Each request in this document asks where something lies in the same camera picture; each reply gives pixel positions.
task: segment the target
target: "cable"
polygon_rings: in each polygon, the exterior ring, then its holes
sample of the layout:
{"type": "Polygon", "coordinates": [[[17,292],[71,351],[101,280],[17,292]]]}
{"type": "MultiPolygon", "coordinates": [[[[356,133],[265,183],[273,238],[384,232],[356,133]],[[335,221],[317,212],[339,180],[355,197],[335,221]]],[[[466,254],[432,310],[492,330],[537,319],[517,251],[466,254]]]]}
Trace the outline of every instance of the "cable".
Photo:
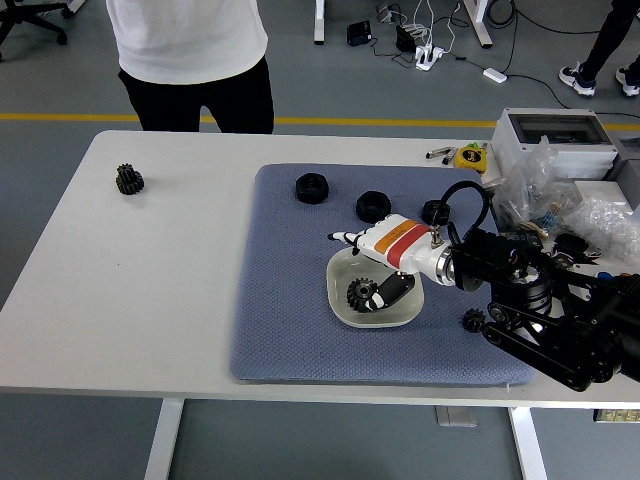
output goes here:
{"type": "Polygon", "coordinates": [[[404,26],[404,24],[405,24],[406,22],[408,22],[408,21],[409,21],[409,19],[407,18],[407,16],[406,16],[406,15],[404,15],[404,14],[402,13],[402,9],[400,8],[400,4],[399,4],[399,3],[392,3],[391,5],[389,5],[389,6],[387,7],[387,10],[389,11],[389,13],[390,13],[392,16],[393,16],[393,14],[395,13],[395,14],[396,14],[396,15],[398,15],[401,19],[404,19],[404,21],[402,21],[402,20],[400,21],[400,25],[402,25],[402,26],[404,26]],[[392,7],[392,6],[394,6],[394,5],[395,5],[396,7],[398,7],[398,11],[395,11],[395,10],[392,10],[392,9],[391,9],[391,7],[392,7]]]}
{"type": "Polygon", "coordinates": [[[435,22],[433,22],[433,24],[435,25],[436,23],[442,21],[442,20],[449,20],[451,22],[451,25],[453,25],[454,27],[458,27],[458,28],[469,28],[471,25],[469,24],[469,22],[466,22],[465,20],[462,20],[461,18],[455,18],[452,16],[449,17],[440,17],[438,20],[436,20],[435,22]]]}
{"type": "MultiPolygon", "coordinates": [[[[473,230],[475,230],[480,226],[480,224],[487,217],[487,213],[489,213],[489,196],[487,195],[487,192],[485,192],[484,188],[482,188],[476,182],[472,182],[471,180],[463,180],[461,182],[454,183],[447,189],[446,192],[444,192],[444,195],[442,195],[442,198],[440,199],[440,203],[438,204],[438,209],[436,210],[436,213],[433,216],[433,218],[440,218],[440,216],[442,215],[442,210],[444,209],[444,205],[447,204],[447,201],[449,200],[449,198],[451,198],[451,196],[454,193],[460,190],[463,190],[465,188],[473,188],[480,194],[480,196],[482,197],[482,209],[480,210],[480,213],[478,215],[478,218],[476,218],[476,221],[473,222],[473,224],[469,227],[469,230],[467,230],[467,233],[465,233],[464,237],[462,237],[463,240],[466,239],[467,235],[469,235],[473,230]]],[[[458,236],[458,232],[456,231],[456,227],[453,224],[453,222],[449,222],[448,231],[449,231],[449,240],[451,240],[451,243],[452,244],[456,244],[455,242],[460,243],[460,237],[458,236]]]]}
{"type": "Polygon", "coordinates": [[[451,19],[453,18],[453,15],[460,10],[460,2],[456,3],[456,6],[453,10],[453,12],[451,12],[451,15],[449,15],[449,20],[447,21],[447,28],[449,29],[449,31],[451,32],[451,44],[449,45],[449,50],[445,50],[442,53],[449,53],[451,51],[451,49],[453,48],[453,42],[455,42],[456,40],[456,34],[453,33],[453,30],[451,29],[451,19]]]}
{"type": "Polygon", "coordinates": [[[429,3],[429,0],[427,0],[427,4],[429,5],[429,10],[431,10],[431,28],[425,27],[424,25],[420,24],[420,23],[416,23],[416,16],[418,15],[418,10],[420,9],[420,6],[422,5],[422,1],[420,0],[418,2],[418,6],[416,7],[415,11],[413,12],[413,23],[406,23],[406,24],[402,24],[402,28],[404,28],[406,30],[406,32],[411,35],[413,38],[415,39],[421,39],[422,42],[425,45],[428,45],[431,43],[432,39],[433,39],[433,35],[432,35],[432,31],[433,31],[433,10],[431,9],[431,4],[429,3]]]}
{"type": "Polygon", "coordinates": [[[596,115],[622,115],[625,117],[632,117],[632,118],[640,118],[640,115],[634,115],[632,113],[624,113],[624,112],[595,112],[596,115]]]}
{"type": "Polygon", "coordinates": [[[502,21],[498,21],[495,18],[493,18],[493,15],[491,14],[491,12],[493,10],[493,6],[496,3],[498,3],[499,1],[500,0],[491,0],[489,5],[487,6],[487,10],[485,12],[485,16],[489,20],[489,25],[492,28],[496,29],[496,30],[500,30],[502,28],[507,28],[518,17],[518,9],[516,8],[515,1],[514,0],[508,0],[509,5],[511,6],[511,11],[509,12],[509,15],[507,16],[507,18],[502,20],[502,21]]]}
{"type": "Polygon", "coordinates": [[[471,65],[474,65],[474,66],[478,67],[482,71],[486,70],[486,67],[483,67],[482,65],[478,65],[477,63],[473,63],[467,57],[461,57],[459,55],[456,55],[454,52],[451,52],[451,54],[454,56],[455,60],[459,60],[459,61],[470,63],[471,65]]]}
{"type": "Polygon", "coordinates": [[[564,108],[567,108],[567,109],[571,108],[571,107],[566,106],[564,103],[562,103],[560,101],[560,99],[558,98],[558,96],[556,95],[556,93],[553,91],[553,89],[549,86],[549,84],[546,83],[546,82],[543,82],[542,80],[538,80],[537,78],[534,78],[534,77],[529,77],[528,75],[516,75],[516,74],[509,75],[509,78],[526,78],[528,80],[533,80],[534,82],[541,83],[541,84],[543,84],[545,87],[547,87],[549,89],[549,91],[551,92],[551,95],[553,95],[553,98],[556,99],[556,102],[558,102],[564,108]]]}
{"type": "Polygon", "coordinates": [[[403,55],[407,52],[400,52],[400,53],[378,53],[376,52],[376,44],[378,43],[379,39],[376,37],[373,37],[371,40],[373,40],[373,43],[371,45],[369,45],[369,47],[373,50],[373,55],[376,57],[391,57],[391,61],[397,63],[398,65],[400,65],[402,68],[411,68],[411,65],[413,63],[413,60],[407,60],[403,57],[403,55]],[[400,63],[397,59],[400,58],[402,61],[405,62],[405,64],[400,63]]]}
{"type": "Polygon", "coordinates": [[[563,31],[563,30],[556,30],[554,28],[549,28],[549,27],[545,27],[544,25],[541,25],[540,23],[531,20],[529,17],[527,17],[524,13],[522,13],[520,10],[517,10],[518,14],[522,15],[522,17],[525,20],[528,20],[529,22],[533,23],[536,27],[542,28],[543,30],[547,30],[549,32],[553,32],[553,33],[561,33],[563,35],[593,35],[594,33],[600,33],[601,31],[609,31],[609,30],[615,30],[616,28],[620,28],[621,26],[625,25],[626,23],[632,22],[634,18],[637,18],[637,15],[640,13],[640,9],[632,16],[630,17],[628,20],[625,20],[624,22],[622,22],[620,25],[616,25],[614,27],[611,27],[607,30],[594,30],[594,31],[589,31],[589,32],[567,32],[567,31],[563,31]]]}
{"type": "Polygon", "coordinates": [[[511,42],[511,54],[509,55],[509,63],[507,63],[507,66],[504,68],[504,70],[500,71],[500,73],[503,73],[503,74],[507,70],[509,70],[509,67],[511,66],[511,61],[513,60],[513,52],[516,49],[516,34],[518,33],[518,15],[517,14],[515,16],[515,23],[516,23],[516,26],[513,28],[513,41],[511,42]]]}

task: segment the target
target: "table leg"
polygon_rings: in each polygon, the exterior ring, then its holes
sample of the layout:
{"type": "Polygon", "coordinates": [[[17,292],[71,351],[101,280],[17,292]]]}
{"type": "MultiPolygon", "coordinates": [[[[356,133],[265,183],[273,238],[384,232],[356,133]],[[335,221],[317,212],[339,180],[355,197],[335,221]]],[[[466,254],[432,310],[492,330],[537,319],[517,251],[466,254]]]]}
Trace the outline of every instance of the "table leg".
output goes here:
{"type": "Polygon", "coordinates": [[[183,398],[165,398],[158,417],[156,434],[153,437],[149,463],[144,480],[167,480],[171,468],[173,448],[176,444],[180,417],[182,416],[183,398]]]}
{"type": "Polygon", "coordinates": [[[68,8],[71,10],[71,13],[76,13],[86,1],[87,0],[73,0],[73,2],[69,4],[68,8]]]}
{"type": "Polygon", "coordinates": [[[476,31],[478,40],[482,48],[489,48],[493,45],[487,27],[483,23],[484,14],[487,10],[488,0],[464,0],[464,6],[469,13],[471,24],[476,31]]]}
{"type": "Polygon", "coordinates": [[[528,407],[509,408],[513,437],[518,450],[522,478],[524,480],[546,480],[547,472],[542,461],[536,428],[528,407]]]}
{"type": "Polygon", "coordinates": [[[324,0],[316,0],[316,20],[313,42],[316,45],[324,43],[324,0]]]}

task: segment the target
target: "gear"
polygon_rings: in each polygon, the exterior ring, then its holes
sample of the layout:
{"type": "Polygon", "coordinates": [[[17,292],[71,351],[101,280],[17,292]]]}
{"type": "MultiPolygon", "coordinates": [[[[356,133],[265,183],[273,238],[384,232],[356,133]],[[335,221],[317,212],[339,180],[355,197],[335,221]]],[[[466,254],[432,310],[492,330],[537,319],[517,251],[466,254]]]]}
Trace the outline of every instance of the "gear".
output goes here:
{"type": "Polygon", "coordinates": [[[484,325],[486,317],[481,310],[470,308],[462,317],[462,326],[467,332],[478,333],[484,325]]]}
{"type": "Polygon", "coordinates": [[[120,193],[124,195],[134,195],[144,188],[144,180],[140,172],[134,171],[131,164],[125,163],[118,167],[116,185],[120,193]]]}
{"type": "Polygon", "coordinates": [[[376,293],[378,285],[368,278],[359,278],[349,284],[347,288],[347,302],[355,311],[360,313],[370,312],[366,303],[376,293]]]}

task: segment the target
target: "blue mat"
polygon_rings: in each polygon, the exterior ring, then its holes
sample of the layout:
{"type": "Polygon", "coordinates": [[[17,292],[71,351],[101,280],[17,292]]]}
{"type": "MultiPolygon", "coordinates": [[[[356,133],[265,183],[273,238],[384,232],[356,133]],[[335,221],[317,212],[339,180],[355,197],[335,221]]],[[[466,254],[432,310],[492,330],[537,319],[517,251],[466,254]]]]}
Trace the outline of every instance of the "blue mat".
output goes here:
{"type": "MultiPolygon", "coordinates": [[[[231,346],[231,371],[241,380],[500,385],[530,381],[534,370],[462,328],[469,308],[485,311],[488,285],[475,293],[422,277],[425,304],[408,324],[357,329],[342,323],[327,299],[326,267],[344,248],[327,239],[369,225],[355,213],[367,190],[387,194],[392,213],[419,220],[427,200],[439,199],[470,170],[348,165],[268,165],[257,176],[231,346]],[[329,197],[298,202],[295,181],[324,175],[329,197]]],[[[463,190],[449,201],[462,235],[480,211],[463,190]]],[[[495,232],[488,218],[482,228],[495,232]]]]}

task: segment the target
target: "electrical box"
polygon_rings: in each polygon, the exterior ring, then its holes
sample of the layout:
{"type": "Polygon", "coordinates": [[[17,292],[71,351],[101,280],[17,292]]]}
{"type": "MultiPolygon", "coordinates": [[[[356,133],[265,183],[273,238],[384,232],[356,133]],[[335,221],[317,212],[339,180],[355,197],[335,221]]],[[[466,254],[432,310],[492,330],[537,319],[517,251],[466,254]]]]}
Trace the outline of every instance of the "electrical box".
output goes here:
{"type": "Polygon", "coordinates": [[[491,147],[502,176],[524,161],[546,135],[558,151],[557,179],[602,180],[618,150],[591,110],[505,108],[491,147]]]}

